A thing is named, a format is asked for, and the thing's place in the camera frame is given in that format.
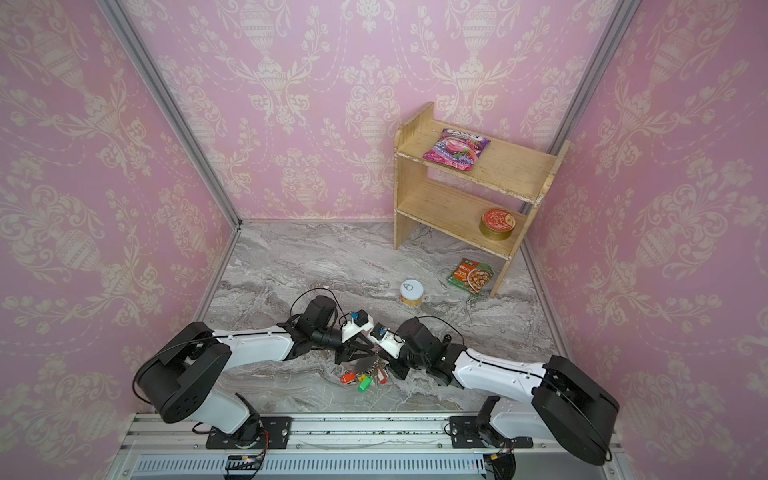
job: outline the wooden shelf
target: wooden shelf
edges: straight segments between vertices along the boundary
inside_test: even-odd
[[[496,273],[491,290],[491,296],[494,296],[549,192],[570,142],[565,142],[556,157],[491,138],[472,170],[463,172],[422,158],[435,146],[444,128],[478,134],[435,120],[433,108],[434,104],[428,103],[400,125],[395,134],[395,249],[418,223],[423,223],[504,258],[507,261]],[[427,178],[429,168],[529,202],[531,210],[527,216],[511,212],[516,221],[512,235],[506,240],[490,240],[480,231],[480,219],[488,210],[502,207]]]
[[[537,204],[541,201],[539,198],[541,187],[544,186],[557,157],[492,138],[491,143],[480,154],[475,166],[470,171],[464,172],[422,158],[425,152],[435,146],[444,128],[454,128],[482,135],[463,127],[456,127],[429,118],[422,122],[419,129],[404,141],[401,147],[396,149],[395,155],[474,182],[491,190],[502,192],[530,204]]]
[[[486,238],[480,232],[480,218],[492,208],[503,207],[426,178],[401,200],[397,213],[508,260],[521,229],[516,227],[506,240]],[[525,215],[512,216],[516,225],[525,224]]]

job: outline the round tin can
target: round tin can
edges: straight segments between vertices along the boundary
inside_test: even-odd
[[[416,308],[422,304],[424,286],[418,280],[406,280],[400,286],[400,301],[408,308]]]
[[[515,218],[506,210],[494,208],[480,219],[480,231],[490,240],[506,240],[515,228]]]

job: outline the food packet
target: food packet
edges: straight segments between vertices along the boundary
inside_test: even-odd
[[[479,295],[482,287],[490,282],[492,277],[493,269],[489,265],[462,258],[456,270],[448,275],[448,283],[472,295]]]
[[[491,141],[488,138],[480,135],[444,128],[440,140],[423,158],[467,171],[472,169],[489,143]]]

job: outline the floral wallpaper pattern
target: floral wallpaper pattern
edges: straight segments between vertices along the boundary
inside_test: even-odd
[[[764,14],[642,2],[529,233],[641,480],[768,478]]]
[[[101,478],[231,233],[94,2],[0,2],[4,478]]]
[[[547,150],[614,4],[123,0],[247,219],[390,218],[392,138],[428,101]]]

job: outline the pink snack bag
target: pink snack bag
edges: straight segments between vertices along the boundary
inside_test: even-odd
[[[440,140],[424,154],[426,160],[449,165],[459,170],[471,170],[483,148],[491,141],[480,135],[444,128]]]

